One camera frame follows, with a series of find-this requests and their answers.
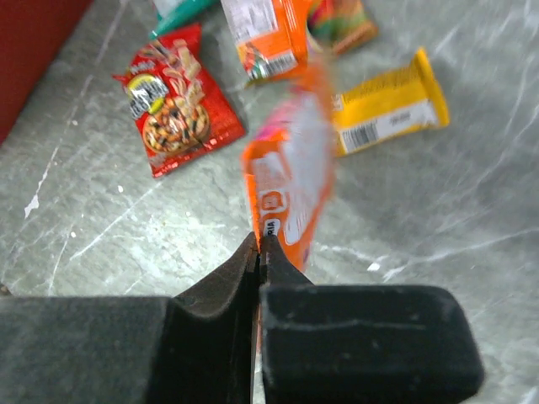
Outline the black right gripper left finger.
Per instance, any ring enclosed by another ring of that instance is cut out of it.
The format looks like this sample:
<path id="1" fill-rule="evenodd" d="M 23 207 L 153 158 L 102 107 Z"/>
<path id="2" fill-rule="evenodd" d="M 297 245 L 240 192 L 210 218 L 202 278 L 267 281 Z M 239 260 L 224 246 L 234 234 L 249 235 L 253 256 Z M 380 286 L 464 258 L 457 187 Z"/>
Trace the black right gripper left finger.
<path id="1" fill-rule="evenodd" d="M 4 403 L 250 403 L 253 236 L 175 297 L 5 297 Z"/>

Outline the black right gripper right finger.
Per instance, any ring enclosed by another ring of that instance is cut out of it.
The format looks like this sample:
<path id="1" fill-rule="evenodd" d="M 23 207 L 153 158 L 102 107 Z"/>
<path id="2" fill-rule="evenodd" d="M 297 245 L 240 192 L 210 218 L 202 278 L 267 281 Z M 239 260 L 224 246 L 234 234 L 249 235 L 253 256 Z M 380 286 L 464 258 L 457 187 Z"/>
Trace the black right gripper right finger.
<path id="1" fill-rule="evenodd" d="M 464 310 L 429 285 L 315 285 L 278 239 L 261 250 L 268 403 L 460 403 L 484 367 Z"/>

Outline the Fox's candy bag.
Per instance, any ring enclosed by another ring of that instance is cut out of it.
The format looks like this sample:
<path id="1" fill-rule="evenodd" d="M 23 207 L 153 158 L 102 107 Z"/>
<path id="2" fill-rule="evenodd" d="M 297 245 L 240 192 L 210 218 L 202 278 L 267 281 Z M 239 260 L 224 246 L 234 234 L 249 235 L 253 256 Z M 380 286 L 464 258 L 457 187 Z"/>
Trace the Fox's candy bag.
<path id="1" fill-rule="evenodd" d="M 242 156 L 256 240 L 275 236 L 299 271 L 333 186 L 331 95 L 327 67 L 310 63 Z"/>

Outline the orange snack packet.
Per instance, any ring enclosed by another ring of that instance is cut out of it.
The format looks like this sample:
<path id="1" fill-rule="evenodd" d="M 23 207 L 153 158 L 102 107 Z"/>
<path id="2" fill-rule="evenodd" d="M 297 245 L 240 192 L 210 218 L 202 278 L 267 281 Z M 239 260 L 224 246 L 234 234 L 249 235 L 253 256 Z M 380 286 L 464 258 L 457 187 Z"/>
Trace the orange snack packet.
<path id="1" fill-rule="evenodd" d="M 247 83 L 298 76 L 325 51 L 341 55 L 374 39 L 361 1 L 222 1 Z"/>

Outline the teal white snack packet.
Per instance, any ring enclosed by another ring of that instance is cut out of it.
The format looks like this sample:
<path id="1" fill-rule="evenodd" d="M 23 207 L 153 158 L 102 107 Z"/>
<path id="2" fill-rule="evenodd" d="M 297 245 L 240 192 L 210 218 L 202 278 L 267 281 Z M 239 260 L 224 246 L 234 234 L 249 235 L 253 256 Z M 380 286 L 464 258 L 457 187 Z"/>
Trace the teal white snack packet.
<path id="1" fill-rule="evenodd" d="M 153 1 L 157 10 L 157 25 L 149 33 L 151 40 L 184 26 L 208 8 L 217 4 L 217 0 L 178 0 Z"/>

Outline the red brown paper bag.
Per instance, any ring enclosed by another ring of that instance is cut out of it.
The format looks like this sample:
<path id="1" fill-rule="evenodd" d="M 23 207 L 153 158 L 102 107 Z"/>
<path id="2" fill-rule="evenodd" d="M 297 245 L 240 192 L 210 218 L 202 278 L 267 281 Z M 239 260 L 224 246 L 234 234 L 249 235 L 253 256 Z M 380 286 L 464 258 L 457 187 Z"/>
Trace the red brown paper bag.
<path id="1" fill-rule="evenodd" d="M 1 140 L 90 1 L 1 0 Z"/>

